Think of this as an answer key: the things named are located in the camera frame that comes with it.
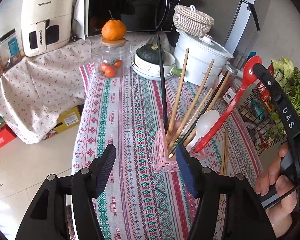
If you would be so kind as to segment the person's right hand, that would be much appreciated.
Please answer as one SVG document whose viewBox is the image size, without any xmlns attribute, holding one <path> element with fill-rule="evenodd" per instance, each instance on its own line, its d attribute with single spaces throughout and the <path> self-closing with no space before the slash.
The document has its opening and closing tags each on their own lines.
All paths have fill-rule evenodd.
<svg viewBox="0 0 300 240">
<path fill-rule="evenodd" d="M 264 171 L 256 181 L 255 192 L 262 196 L 266 195 L 271 185 L 275 186 L 278 196 L 282 196 L 294 185 L 283 174 L 281 174 L 280 163 L 281 159 L 285 157 L 288 152 L 288 144 L 285 142 L 281 145 L 278 153 L 278 157 L 268 166 L 268 169 Z M 283 236 L 292 225 L 291 213 L 295 209 L 297 204 L 297 194 L 292 192 L 286 196 L 273 207 L 266 209 L 267 216 L 273 227 L 277 238 Z"/>
</svg>

